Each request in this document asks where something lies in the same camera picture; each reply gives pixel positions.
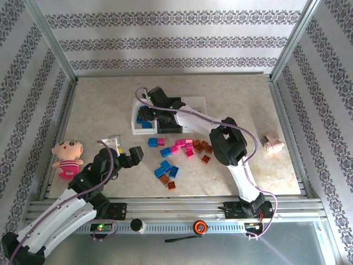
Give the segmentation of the grey metal panel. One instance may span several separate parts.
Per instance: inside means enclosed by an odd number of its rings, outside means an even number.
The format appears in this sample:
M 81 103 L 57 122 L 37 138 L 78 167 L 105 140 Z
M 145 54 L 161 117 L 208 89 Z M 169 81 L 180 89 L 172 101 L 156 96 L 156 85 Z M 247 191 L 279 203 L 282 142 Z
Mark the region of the grey metal panel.
M 314 222 L 273 224 L 258 240 L 213 234 L 174 243 L 175 235 L 120 234 L 103 242 L 72 235 L 45 265 L 338 265 L 326 232 Z

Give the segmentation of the black plastic bin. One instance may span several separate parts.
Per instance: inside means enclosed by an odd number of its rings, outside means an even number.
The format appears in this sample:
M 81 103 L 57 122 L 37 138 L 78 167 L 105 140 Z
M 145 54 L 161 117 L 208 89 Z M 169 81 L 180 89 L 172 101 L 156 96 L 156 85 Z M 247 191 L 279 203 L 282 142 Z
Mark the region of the black plastic bin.
M 181 101 L 180 97 L 168 97 L 160 105 L 161 108 L 170 108 L 175 102 Z M 157 133 L 177 134 L 182 133 L 182 126 L 176 123 L 174 113 L 164 110 L 156 110 L 157 114 Z

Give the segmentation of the orange black tape measure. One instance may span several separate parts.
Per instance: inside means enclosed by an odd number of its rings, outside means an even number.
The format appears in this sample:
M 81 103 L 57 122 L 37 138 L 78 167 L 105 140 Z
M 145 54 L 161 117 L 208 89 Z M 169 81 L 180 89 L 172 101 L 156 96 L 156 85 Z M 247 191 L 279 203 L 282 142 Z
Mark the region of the orange black tape measure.
M 194 232 L 194 235 L 192 235 L 192 236 L 166 239 L 166 240 L 164 240 L 164 242 L 165 243 L 174 243 L 174 242 L 178 242 L 181 240 L 201 238 L 207 233 L 208 226 L 204 221 L 198 220 L 198 221 L 195 221 L 194 224 L 192 225 L 192 231 Z

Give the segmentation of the pink toy figure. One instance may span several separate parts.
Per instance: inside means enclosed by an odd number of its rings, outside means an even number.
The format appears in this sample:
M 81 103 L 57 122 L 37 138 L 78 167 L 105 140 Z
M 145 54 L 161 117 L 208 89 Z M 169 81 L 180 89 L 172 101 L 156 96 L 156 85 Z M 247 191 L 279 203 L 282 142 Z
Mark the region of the pink toy figure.
M 264 150 L 268 154 L 278 153 L 280 152 L 285 143 L 280 140 L 279 135 L 275 133 L 269 133 L 264 136 L 265 143 L 263 144 Z

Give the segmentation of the slotted metal strip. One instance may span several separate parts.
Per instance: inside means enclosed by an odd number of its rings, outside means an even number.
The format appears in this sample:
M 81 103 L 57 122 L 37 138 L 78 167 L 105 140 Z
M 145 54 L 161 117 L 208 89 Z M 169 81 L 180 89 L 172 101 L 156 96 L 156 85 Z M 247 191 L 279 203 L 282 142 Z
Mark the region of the slotted metal strip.
M 233 234 L 246 233 L 242 222 L 206 222 L 208 234 Z M 193 234 L 193 222 L 148 222 L 143 234 Z M 86 224 L 79 227 L 75 234 L 92 234 L 95 230 L 93 224 Z M 113 231 L 116 234 L 136 234 L 130 226 L 129 222 L 120 222 L 118 225 L 113 224 Z

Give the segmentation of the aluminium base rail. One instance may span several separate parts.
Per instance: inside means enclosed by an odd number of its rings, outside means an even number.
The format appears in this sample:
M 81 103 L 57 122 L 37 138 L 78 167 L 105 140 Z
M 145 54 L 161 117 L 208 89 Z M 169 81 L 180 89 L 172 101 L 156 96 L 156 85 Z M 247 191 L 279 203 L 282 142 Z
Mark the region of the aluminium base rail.
M 320 199 L 304 196 L 279 196 L 275 221 L 327 220 Z M 190 221 L 192 219 L 224 220 L 220 209 L 225 202 L 238 202 L 236 196 L 201 197 L 126 197 L 111 198 L 111 203 L 125 203 L 125 220 L 134 218 L 147 221 Z

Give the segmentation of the aluminium side rail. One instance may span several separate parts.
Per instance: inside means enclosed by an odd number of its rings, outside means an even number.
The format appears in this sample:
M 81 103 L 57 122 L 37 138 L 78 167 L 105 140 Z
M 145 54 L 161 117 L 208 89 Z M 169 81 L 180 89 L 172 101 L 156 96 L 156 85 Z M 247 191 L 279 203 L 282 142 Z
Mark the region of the aluminium side rail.
M 74 96 L 76 93 L 77 84 L 78 84 L 78 79 L 76 79 L 75 81 L 71 81 L 68 85 L 67 93 L 65 95 L 65 98 L 64 98 L 64 101 L 62 104 L 62 108 L 61 108 L 61 112 L 60 112 L 60 116 L 58 119 L 57 130 L 56 130 L 53 145 L 57 144 L 60 140 L 63 140 L 63 138 L 65 136 L 65 131 L 67 128 L 69 115 L 70 115 L 70 112 L 72 109 L 72 104 L 73 104 Z M 46 193 L 47 193 L 47 188 L 49 186 L 49 182 L 53 178 L 52 164 L 55 161 L 56 161 L 55 155 L 53 155 L 50 152 L 50 157 L 49 157 L 48 163 L 46 165 L 45 175 L 43 176 L 42 181 L 38 186 L 37 199 L 39 201 L 42 201 L 46 198 Z
M 307 198 L 319 199 L 318 194 L 309 183 L 279 89 L 272 80 L 269 80 L 268 84 L 298 183 L 303 185 L 304 195 Z

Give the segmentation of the plush doll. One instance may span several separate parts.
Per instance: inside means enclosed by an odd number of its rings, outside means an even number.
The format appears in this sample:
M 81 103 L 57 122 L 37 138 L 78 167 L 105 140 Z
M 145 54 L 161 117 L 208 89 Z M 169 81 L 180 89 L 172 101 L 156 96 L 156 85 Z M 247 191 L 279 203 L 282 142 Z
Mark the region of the plush doll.
M 52 168 L 58 170 L 61 179 L 71 181 L 80 172 L 83 149 L 83 145 L 77 140 L 62 141 L 52 148 L 52 154 L 58 158 Z

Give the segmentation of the aluminium frame post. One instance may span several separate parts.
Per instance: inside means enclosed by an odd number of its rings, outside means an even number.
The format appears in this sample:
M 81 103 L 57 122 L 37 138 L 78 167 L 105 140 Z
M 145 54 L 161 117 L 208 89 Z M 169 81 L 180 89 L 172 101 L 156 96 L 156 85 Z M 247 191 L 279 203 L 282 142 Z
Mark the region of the aluminium frame post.
M 269 79 L 271 82 L 275 82 L 278 79 L 281 71 L 283 70 L 283 68 L 285 67 L 285 64 L 291 57 L 293 50 L 295 49 L 298 42 L 300 41 L 308 23 L 312 19 L 312 16 L 315 14 L 315 11 L 318 8 L 321 1 L 322 0 L 308 0 L 307 3 L 305 4 L 300 17 L 295 27 L 293 28 L 293 31 L 291 32 L 287 43 L 284 46 L 284 49 L 280 53 L 280 56 L 278 58 L 276 65 L 274 66 L 273 70 L 269 74 Z
M 49 48 L 52 50 L 56 58 L 58 59 L 61 67 L 63 68 L 66 76 L 69 78 L 70 81 L 77 82 L 78 77 L 74 73 L 74 70 L 67 59 L 63 49 L 58 42 L 57 38 L 55 37 L 53 30 L 51 29 L 45 15 L 41 11 L 38 3 L 36 0 L 22 0 L 26 9 L 30 13 L 31 17 L 33 18 L 34 22 L 40 29 L 43 37 L 45 38 Z

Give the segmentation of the black push button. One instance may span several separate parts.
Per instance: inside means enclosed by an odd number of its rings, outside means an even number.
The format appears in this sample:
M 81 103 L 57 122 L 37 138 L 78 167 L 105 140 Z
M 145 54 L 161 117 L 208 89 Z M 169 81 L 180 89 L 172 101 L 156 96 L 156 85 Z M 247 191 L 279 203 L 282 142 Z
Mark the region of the black push button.
M 130 222 L 131 230 L 139 234 L 144 234 L 146 227 L 146 223 L 138 218 L 132 219 Z

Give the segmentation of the aluminium frame cross bar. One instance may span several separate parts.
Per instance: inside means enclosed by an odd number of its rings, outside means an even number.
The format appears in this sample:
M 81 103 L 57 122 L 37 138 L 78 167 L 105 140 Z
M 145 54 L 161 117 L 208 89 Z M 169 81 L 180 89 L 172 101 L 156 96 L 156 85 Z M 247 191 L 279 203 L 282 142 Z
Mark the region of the aluminium frame cross bar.
M 270 79 L 271 74 L 264 73 L 264 72 L 178 72 L 178 73 L 171 73 L 171 72 L 146 72 L 146 73 L 93 73 L 93 74 L 81 74 L 76 75 L 77 78 L 98 78 L 98 77 L 149 77 L 149 76 L 255 76 L 255 75 L 262 75 L 265 78 Z

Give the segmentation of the circuit board with green light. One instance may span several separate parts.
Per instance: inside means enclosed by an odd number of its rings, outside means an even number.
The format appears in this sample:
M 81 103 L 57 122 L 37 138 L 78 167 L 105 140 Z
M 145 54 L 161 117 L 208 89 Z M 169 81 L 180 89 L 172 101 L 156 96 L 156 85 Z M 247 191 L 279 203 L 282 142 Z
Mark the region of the circuit board with green light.
M 91 224 L 90 225 L 90 231 L 91 232 L 103 232 L 103 233 L 109 233 L 113 229 L 113 224 L 112 223 L 98 223 L 98 224 Z

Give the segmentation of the translucent white plastic bin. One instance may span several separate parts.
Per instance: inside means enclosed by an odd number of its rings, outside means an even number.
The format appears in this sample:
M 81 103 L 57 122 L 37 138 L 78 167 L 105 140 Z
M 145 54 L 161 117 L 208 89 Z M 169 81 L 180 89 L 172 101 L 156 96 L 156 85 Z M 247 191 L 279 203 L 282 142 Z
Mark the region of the translucent white plastic bin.
M 181 101 L 192 108 L 195 112 L 202 113 L 207 115 L 207 106 L 206 98 L 200 96 L 184 96 L 181 97 Z M 183 134 L 194 133 L 195 128 L 199 128 L 199 125 L 193 125 L 191 122 L 187 122 L 186 125 L 183 125 Z

